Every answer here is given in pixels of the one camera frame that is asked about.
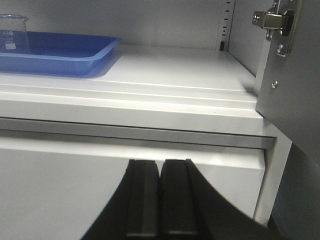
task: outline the glass beaker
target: glass beaker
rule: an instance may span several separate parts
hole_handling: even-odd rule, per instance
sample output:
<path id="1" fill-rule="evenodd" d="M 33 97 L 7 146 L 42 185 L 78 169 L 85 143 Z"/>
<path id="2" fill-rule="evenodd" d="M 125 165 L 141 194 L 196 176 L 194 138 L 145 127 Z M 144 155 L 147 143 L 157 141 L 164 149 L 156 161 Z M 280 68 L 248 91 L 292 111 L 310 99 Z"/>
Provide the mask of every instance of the glass beaker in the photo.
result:
<path id="1" fill-rule="evenodd" d="M 0 52 L 29 52 L 26 16 L 0 14 Z"/>

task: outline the door hinge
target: door hinge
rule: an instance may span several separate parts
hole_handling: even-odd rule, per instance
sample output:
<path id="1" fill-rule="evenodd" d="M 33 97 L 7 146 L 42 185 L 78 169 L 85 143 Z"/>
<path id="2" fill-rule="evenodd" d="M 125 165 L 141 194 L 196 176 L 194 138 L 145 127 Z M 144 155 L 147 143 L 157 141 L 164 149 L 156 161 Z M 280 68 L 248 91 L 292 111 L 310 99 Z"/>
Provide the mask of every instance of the door hinge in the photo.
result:
<path id="1" fill-rule="evenodd" d="M 292 48 L 303 0 L 274 0 L 268 11 L 255 11 L 252 24 L 267 30 L 266 38 L 272 33 L 278 41 L 276 54 L 287 57 Z"/>

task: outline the gray cabinet door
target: gray cabinet door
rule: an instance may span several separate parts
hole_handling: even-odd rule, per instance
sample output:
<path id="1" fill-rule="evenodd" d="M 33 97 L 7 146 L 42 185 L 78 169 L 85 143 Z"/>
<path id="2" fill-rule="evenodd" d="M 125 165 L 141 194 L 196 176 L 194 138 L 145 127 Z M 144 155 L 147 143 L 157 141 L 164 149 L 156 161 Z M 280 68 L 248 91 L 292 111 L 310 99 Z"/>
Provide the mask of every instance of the gray cabinet door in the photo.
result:
<path id="1" fill-rule="evenodd" d="M 291 54 L 273 36 L 256 110 L 320 163 L 320 1 L 304 0 Z M 277 81 L 277 88 L 272 83 Z"/>

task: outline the blue plastic tray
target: blue plastic tray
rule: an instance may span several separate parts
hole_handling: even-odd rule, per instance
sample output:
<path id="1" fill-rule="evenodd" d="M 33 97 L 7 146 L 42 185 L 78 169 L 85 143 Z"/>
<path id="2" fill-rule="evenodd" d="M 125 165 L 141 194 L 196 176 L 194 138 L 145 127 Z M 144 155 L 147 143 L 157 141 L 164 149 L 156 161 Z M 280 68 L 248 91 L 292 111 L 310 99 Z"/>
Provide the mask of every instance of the blue plastic tray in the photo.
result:
<path id="1" fill-rule="evenodd" d="M 118 37 L 49 32 L 28 32 L 29 50 L 0 52 L 0 71 L 86 77 L 112 60 Z"/>

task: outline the drawer front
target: drawer front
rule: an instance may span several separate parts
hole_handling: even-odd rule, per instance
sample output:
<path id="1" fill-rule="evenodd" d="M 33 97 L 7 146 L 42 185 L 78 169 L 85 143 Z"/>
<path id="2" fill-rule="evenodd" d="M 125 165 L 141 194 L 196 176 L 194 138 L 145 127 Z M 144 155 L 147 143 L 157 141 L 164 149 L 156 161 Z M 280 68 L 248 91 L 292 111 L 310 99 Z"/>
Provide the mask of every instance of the drawer front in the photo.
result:
<path id="1" fill-rule="evenodd" d="M 159 170 L 165 159 L 192 159 L 250 217 L 265 171 L 261 149 L 5 130 L 0 159 L 3 240 L 80 239 L 116 190 L 129 159 L 155 160 Z"/>

